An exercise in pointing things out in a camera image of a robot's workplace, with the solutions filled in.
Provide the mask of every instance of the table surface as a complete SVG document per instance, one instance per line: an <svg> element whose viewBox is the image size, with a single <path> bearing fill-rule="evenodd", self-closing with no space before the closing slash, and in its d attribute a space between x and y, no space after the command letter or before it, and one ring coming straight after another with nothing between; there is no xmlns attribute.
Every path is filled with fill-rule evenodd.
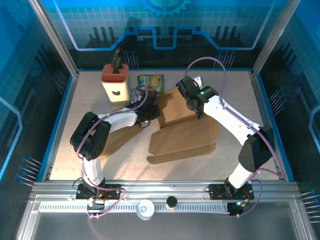
<svg viewBox="0 0 320 240"><path fill-rule="evenodd" d="M81 163L70 145L70 137L87 112L107 114L121 103L110 102L101 84L101 71L83 71L79 75L72 103L53 163L50 180L75 180L82 177ZM168 92L184 77L183 70L133 70L129 72L129 86L134 88L140 74L164 75L164 90ZM204 85L220 91L223 72L191 70L191 77L202 76ZM223 98L241 114L262 125L255 93L247 71L228 71ZM191 157L152 165L147 161L151 135L159 130L153 120L149 127L125 143L108 158L101 159L106 179L115 180L224 180L238 165L241 145L237 139L219 125L220 136L214 141L216 149L210 155ZM273 159L264 168L275 171ZM274 180L275 176L262 172L258 179Z"/></svg>

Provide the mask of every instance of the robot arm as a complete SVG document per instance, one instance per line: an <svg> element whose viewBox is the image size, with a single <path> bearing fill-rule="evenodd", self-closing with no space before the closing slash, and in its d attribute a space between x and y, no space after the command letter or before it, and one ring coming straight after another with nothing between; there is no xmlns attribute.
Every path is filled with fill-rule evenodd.
<svg viewBox="0 0 320 240"><path fill-rule="evenodd" d="M239 164L225 180L226 193L229 197L232 197L233 194L236 194L247 183L255 171L271 158L271 152L254 130L223 108L217 91L209 86L202 88L202 81L199 80L199 77L192 79L187 76L179 81L176 87L186 100L187 107L198 114L199 119L201 119L203 113L216 119L242 145L238 156ZM267 125L260 127L259 124L244 117L224 100L223 102L230 110L247 121L250 126L261 132L270 142L271 146L274 147L274 133L271 127Z"/></svg>
<svg viewBox="0 0 320 240"><path fill-rule="evenodd" d="M93 186L93 184L96 186L104 186L105 183L105 178L101 170L100 155L105 148L108 135L113 131L119 130L124 127L148 122L160 115L156 96L150 93L147 94L148 96L144 104L134 111L130 111L130 109L138 106L143 101L144 96L140 101L137 101L120 110L120 113L118 114L112 115L109 113L96 115L92 112L87 112L70 139L70 143L73 146L74 151L76 152L89 129L99 119L110 115L96 126L89 137L85 140L84 145L82 146L79 153L84 159L83 166L88 177L83 179L83 184L89 191L96 194L97 196L99 196L99 191Z"/></svg>

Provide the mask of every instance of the metal bracket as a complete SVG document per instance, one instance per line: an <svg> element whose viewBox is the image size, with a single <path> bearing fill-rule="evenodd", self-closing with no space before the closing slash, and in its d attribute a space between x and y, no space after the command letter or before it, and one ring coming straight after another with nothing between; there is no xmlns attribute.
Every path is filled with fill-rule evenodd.
<svg viewBox="0 0 320 240"><path fill-rule="evenodd" d="M101 200L118 200L120 198L120 191L118 190L121 187L119 184L105 184L104 188L106 189L115 189L111 191L105 191L98 196L98 199ZM90 195L90 190L88 190L83 184L79 184L75 199L77 200L88 200L92 195Z"/></svg>
<svg viewBox="0 0 320 240"><path fill-rule="evenodd" d="M226 194L224 184L209 184L204 189L210 195L210 200L230 200ZM255 199L254 191L251 184L245 184L239 191L233 196L232 200L250 200Z"/></svg>

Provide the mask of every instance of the brown cardboard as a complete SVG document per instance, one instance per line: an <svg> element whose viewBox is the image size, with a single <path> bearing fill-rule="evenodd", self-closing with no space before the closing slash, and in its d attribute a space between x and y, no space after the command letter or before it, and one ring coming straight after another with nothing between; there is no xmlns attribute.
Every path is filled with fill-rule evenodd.
<svg viewBox="0 0 320 240"><path fill-rule="evenodd" d="M160 108L160 116L157 118L160 129L196 115L195 112L187 108L186 100L181 96L178 89L159 95L157 104Z"/></svg>
<svg viewBox="0 0 320 240"><path fill-rule="evenodd" d="M204 115L181 121L160 129L151 136L147 160L159 164L179 159L208 155L216 149L213 143L219 137L219 123Z"/></svg>
<svg viewBox="0 0 320 240"><path fill-rule="evenodd" d="M112 112L119 111L123 108L124 106L121 106ZM134 126L123 127L116 131L111 132L108 136L104 150L100 155L100 158L101 159L107 158L108 156L113 154L115 151L117 151L119 148L121 148L122 145L124 145L126 142L128 142L138 133L140 133L142 130L143 130L142 128L139 128L139 125L134 125Z"/></svg>

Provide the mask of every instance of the black cap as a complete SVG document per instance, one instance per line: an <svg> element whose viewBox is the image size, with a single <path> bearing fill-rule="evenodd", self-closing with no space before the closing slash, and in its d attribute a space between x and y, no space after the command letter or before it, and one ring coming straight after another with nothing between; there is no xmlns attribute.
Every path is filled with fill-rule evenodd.
<svg viewBox="0 0 320 240"><path fill-rule="evenodd" d="M169 208L175 208L177 206L178 200L174 196L170 196L166 200L166 204Z"/></svg>

